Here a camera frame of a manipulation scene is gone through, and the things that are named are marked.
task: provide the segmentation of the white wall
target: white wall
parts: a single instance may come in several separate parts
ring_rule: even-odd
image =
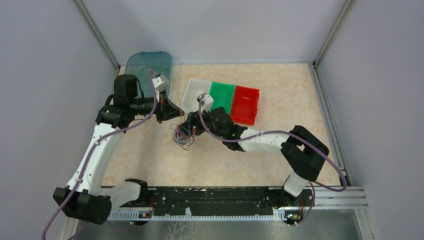
[[[344,0],[85,0],[119,64],[166,51],[176,63],[315,60]]]
[[[115,70],[70,0],[0,1],[0,46],[0,239],[40,239]]]
[[[424,1],[358,1],[320,66],[383,240],[423,239]]]

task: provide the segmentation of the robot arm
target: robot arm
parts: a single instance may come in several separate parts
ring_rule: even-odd
[[[136,76],[120,75],[115,79],[114,94],[108,98],[113,99],[113,104],[108,101],[98,112],[94,134],[83,160],[66,187],[57,187],[54,191],[54,200],[58,205],[62,205],[72,189],[79,183],[62,209],[66,216],[102,224],[114,208],[136,200],[148,203],[149,193],[145,181],[127,179],[118,186],[101,187],[112,153],[125,132],[110,135],[101,142],[98,142],[98,139],[118,129],[127,128],[136,115],[146,116],[153,109],[154,98],[157,100],[154,114],[159,123],[179,117],[184,113],[167,97],[165,88],[169,81],[163,75],[157,73],[154,73],[152,81],[156,92],[155,96],[136,98]],[[304,150],[300,150],[298,146],[301,145],[301,142],[288,135],[281,133],[262,135],[261,131],[234,124],[230,115],[225,113],[222,107],[210,111],[213,102],[213,98],[206,94],[202,97],[201,110],[205,125],[214,135],[226,140],[240,140],[255,136],[252,139],[239,142],[224,142],[229,149],[242,152],[262,151],[285,156],[293,168],[293,172],[283,187],[286,193],[297,197],[309,181],[317,179],[325,160],[315,151],[307,146]],[[193,134],[197,136],[206,131],[201,123],[198,111],[190,112],[187,120],[179,126],[179,129],[187,136]],[[290,132],[310,142],[324,154],[329,154],[328,148],[304,127],[295,126]],[[97,147],[94,148],[91,157],[86,162],[86,157],[93,144],[96,144]],[[81,179],[79,179],[84,164],[87,165]]]
[[[102,224],[106,221],[111,209],[117,208],[134,200],[146,201],[148,188],[145,181],[127,179],[124,183],[102,188],[102,179],[111,156],[116,146],[121,141],[125,132],[116,133],[98,142],[102,136],[106,136],[118,129],[124,129],[135,119],[136,115],[146,116],[153,109],[154,98],[157,100],[154,114],[156,120],[161,123],[184,113],[175,106],[165,92],[169,81],[163,75],[153,74],[153,85],[156,94],[154,97],[135,98],[137,96],[137,77],[134,75],[120,75],[114,81],[114,94],[109,96],[109,101],[98,112],[96,126],[91,137],[90,145],[72,178],[65,188],[57,187],[53,198],[61,205],[71,190],[77,188],[62,211],[66,216],[84,220],[90,223]],[[96,144],[88,162],[86,158]],[[79,179],[84,164],[85,171]]]
[[[263,131],[234,124],[224,108],[219,107],[210,111],[213,102],[214,100],[210,95],[204,95],[201,110],[203,111],[205,125],[214,135],[226,140],[240,140],[255,136],[238,142],[223,142],[229,149],[241,152],[261,151],[273,153],[283,155],[287,159],[293,171],[284,183],[283,189],[285,192],[297,197],[309,182],[317,180],[325,163],[325,159],[317,152],[306,145],[303,150],[299,149],[298,146],[301,146],[302,143],[286,134],[272,133],[263,135]],[[180,125],[179,129],[187,136],[204,133],[205,128],[200,121],[199,111],[190,112],[187,120]],[[295,126],[290,133],[308,141],[328,156],[329,149],[303,126]]]

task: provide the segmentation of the white bin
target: white bin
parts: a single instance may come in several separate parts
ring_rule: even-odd
[[[182,96],[182,110],[186,114],[199,110],[199,103],[197,101],[197,97],[203,93],[209,94],[211,86],[211,81],[201,79],[190,79],[188,81],[187,87],[185,88],[184,95]]]

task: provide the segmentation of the tangled wires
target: tangled wires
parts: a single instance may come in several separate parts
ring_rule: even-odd
[[[187,136],[180,131],[180,126],[178,124],[172,124],[169,128],[173,130],[172,140],[183,150],[188,150],[195,142],[193,136]]]
[[[208,141],[206,139],[195,139],[194,136],[196,135],[196,127],[194,126],[191,130],[192,136],[187,136],[180,130],[180,125],[185,121],[185,116],[181,112],[181,123],[180,124],[172,124],[169,126],[170,129],[173,130],[172,132],[172,140],[180,146],[183,150],[187,150],[193,145],[196,144],[199,147],[205,146]]]

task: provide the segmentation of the speckled tabletop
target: speckled tabletop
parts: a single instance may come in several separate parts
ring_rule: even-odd
[[[305,63],[174,65],[169,98],[177,105],[189,79],[203,79],[260,89],[257,116],[251,128],[261,131],[306,127],[328,147],[329,140],[309,67]],[[114,186],[125,179],[147,181],[149,186],[281,186],[292,171],[282,155],[238,152],[204,133],[203,147],[189,151],[176,145],[170,125],[151,119],[128,131],[112,155],[102,184]],[[318,181],[340,185],[326,162]]]

